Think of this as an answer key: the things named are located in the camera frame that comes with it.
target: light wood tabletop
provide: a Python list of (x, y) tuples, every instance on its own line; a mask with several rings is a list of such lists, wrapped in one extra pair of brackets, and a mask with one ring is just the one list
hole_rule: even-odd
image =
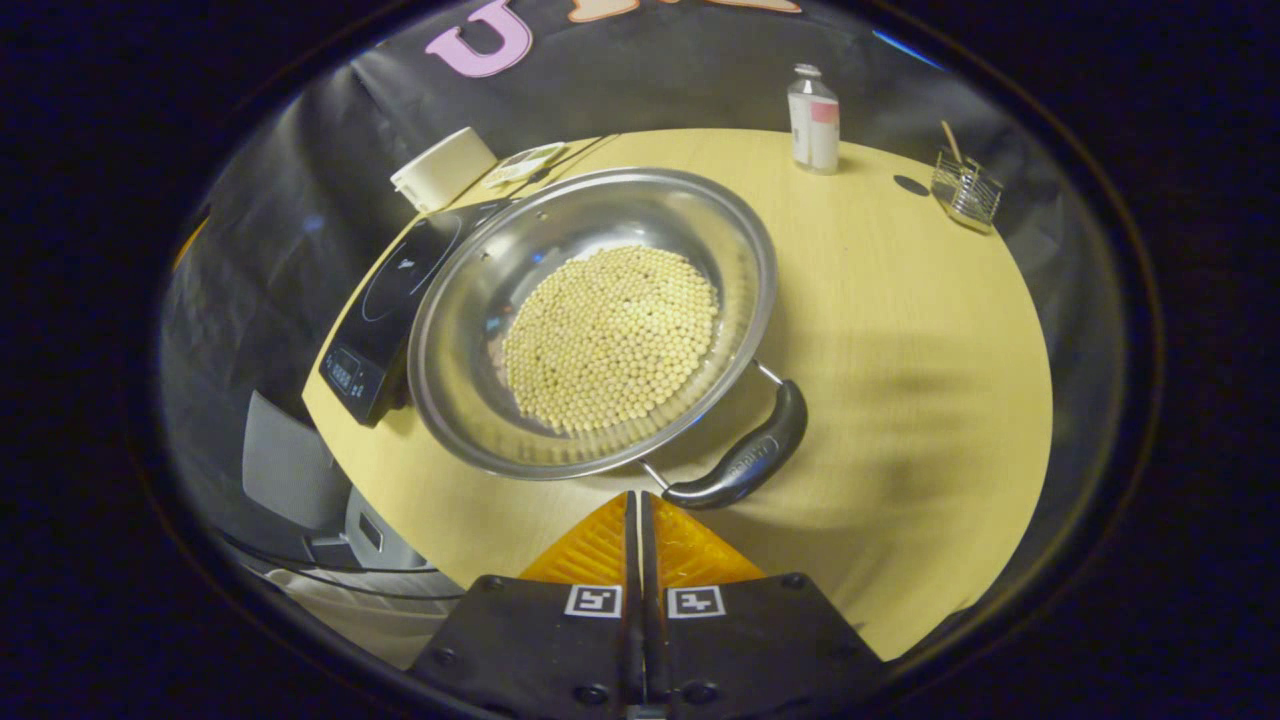
[[(704, 176), (759, 214), (777, 251), (778, 296), (756, 357), (809, 405), (808, 434), (777, 475), (695, 516), (765, 573), (808, 573), (883, 660), (902, 655), (991, 585), (1043, 484), (1048, 357), (1014, 259), (998, 234), (954, 223), (895, 181), (928, 187), (931, 167), (842, 143), (838, 173), (814, 176), (791, 164), (790, 136), (777, 132), (608, 137), (520, 196), (635, 165)], [(513, 187), (477, 183), (452, 206)], [(332, 340), (333, 331), (320, 356)], [(773, 389), (745, 373), (649, 460), (671, 482), (705, 473), (764, 420)], [(319, 357), (303, 400), (360, 492), (463, 587), (520, 574), (618, 492), (658, 491), (634, 464), (558, 482), (488, 475), (436, 443), (412, 406), (362, 427), (320, 377)]]

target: induction cooktop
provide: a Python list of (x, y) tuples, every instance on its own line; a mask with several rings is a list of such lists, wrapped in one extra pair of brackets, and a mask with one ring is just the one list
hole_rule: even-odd
[(374, 270), (334, 332), (320, 374), (364, 425), (408, 404), (406, 346), (413, 315), (444, 260), (509, 200), (436, 213), (413, 223)]

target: label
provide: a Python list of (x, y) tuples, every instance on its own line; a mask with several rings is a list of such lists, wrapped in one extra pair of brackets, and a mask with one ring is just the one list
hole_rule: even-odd
[(840, 104), (801, 92), (787, 95), (791, 109), (791, 156), (817, 170), (840, 161)]

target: pan handle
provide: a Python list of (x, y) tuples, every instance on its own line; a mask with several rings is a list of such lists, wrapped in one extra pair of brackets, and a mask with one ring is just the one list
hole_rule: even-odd
[(809, 424), (809, 409), (800, 388), (773, 374), (759, 361), (753, 363), (778, 386), (773, 413), (760, 427), (737, 441), (710, 473), (696, 480), (667, 484), (662, 474), (641, 459), (640, 465), (662, 486), (663, 500), (689, 510), (726, 507), (764, 484), (800, 446)]

